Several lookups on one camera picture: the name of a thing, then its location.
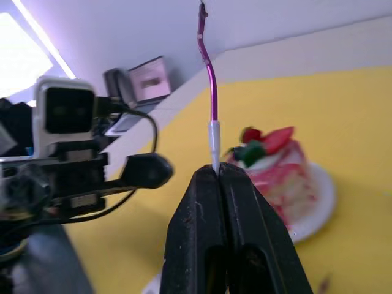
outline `yellow surface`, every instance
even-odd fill
[[[293,125],[336,183],[333,218],[297,245],[313,289],[332,273],[329,293],[392,293],[392,67],[238,82],[221,85],[219,97],[223,151],[245,126]],[[161,132],[159,152],[176,168],[168,184],[67,227],[97,293],[140,293],[159,272],[167,224],[193,172],[209,162],[208,109],[206,90]]]

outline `white plate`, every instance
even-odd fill
[[[318,199],[311,214],[290,226],[289,233],[294,243],[305,240],[319,231],[330,219],[336,204],[335,186],[330,176],[321,166],[313,162],[309,165]]]

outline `black camera module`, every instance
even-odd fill
[[[45,128],[51,134],[89,132],[95,95],[90,90],[49,88],[46,93]]]

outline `white ceiling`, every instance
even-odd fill
[[[207,0],[225,48],[392,14],[392,0]]]
[[[104,92],[102,72],[159,55],[175,87],[203,67],[199,0],[22,0],[77,77]],[[392,14],[392,0],[206,0],[212,54]]]

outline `strawberry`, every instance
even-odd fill
[[[260,141],[263,132],[254,127],[246,127],[241,133],[241,143],[248,144],[251,140]]]
[[[290,141],[294,127],[274,130],[263,137],[263,146],[267,155],[275,154]]]

